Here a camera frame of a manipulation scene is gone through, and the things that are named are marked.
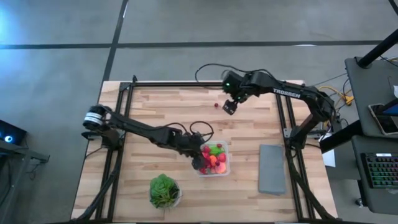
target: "gray foam block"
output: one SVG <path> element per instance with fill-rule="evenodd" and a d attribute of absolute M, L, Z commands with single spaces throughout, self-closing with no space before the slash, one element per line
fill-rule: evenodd
<path fill-rule="evenodd" d="M 282 146 L 260 145 L 259 192 L 272 195 L 286 193 Z"/>

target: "table leg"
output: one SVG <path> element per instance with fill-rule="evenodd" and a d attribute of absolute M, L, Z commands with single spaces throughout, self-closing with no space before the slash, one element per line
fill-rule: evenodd
<path fill-rule="evenodd" d="M 354 135 L 363 135 L 361 122 L 359 120 L 336 132 L 332 136 L 320 141 L 319 145 L 321 147 L 321 152 L 328 152 L 344 142 L 350 141 Z"/>

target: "potted plant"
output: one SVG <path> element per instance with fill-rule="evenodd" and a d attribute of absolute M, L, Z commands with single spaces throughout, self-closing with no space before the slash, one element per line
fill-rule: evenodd
<path fill-rule="evenodd" d="M 181 201 L 182 191 L 176 181 L 160 174 L 150 181 L 149 198 L 155 208 L 176 207 Z"/>

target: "succulent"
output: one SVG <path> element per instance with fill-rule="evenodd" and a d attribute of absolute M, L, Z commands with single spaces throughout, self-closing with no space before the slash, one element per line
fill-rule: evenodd
<path fill-rule="evenodd" d="M 156 207 L 171 207 L 178 197 L 178 187 L 174 180 L 160 174 L 150 182 L 150 202 Z"/>

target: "concrete floor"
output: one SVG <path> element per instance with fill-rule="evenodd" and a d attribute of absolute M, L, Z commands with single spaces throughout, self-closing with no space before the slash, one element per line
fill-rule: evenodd
<path fill-rule="evenodd" d="M 111 43 L 122 0 L 0 1 L 0 44 Z M 397 28 L 387 0 L 130 0 L 120 43 L 382 40 Z M 204 63 L 267 68 L 277 78 L 314 84 L 345 73 L 344 59 L 372 45 L 118 49 L 110 80 L 193 80 Z M 28 131 L 29 146 L 51 154 L 26 177 L 14 223 L 69 219 L 87 142 L 80 136 L 96 103 L 109 49 L 0 50 L 0 118 Z M 394 47 L 384 56 L 398 55 Z M 217 80 L 209 68 L 201 80 Z M 328 82 L 341 88 L 346 76 Z M 341 110 L 349 122 L 354 106 Z M 330 178 L 339 217 L 397 223 L 398 216 L 358 208 L 354 180 Z"/>

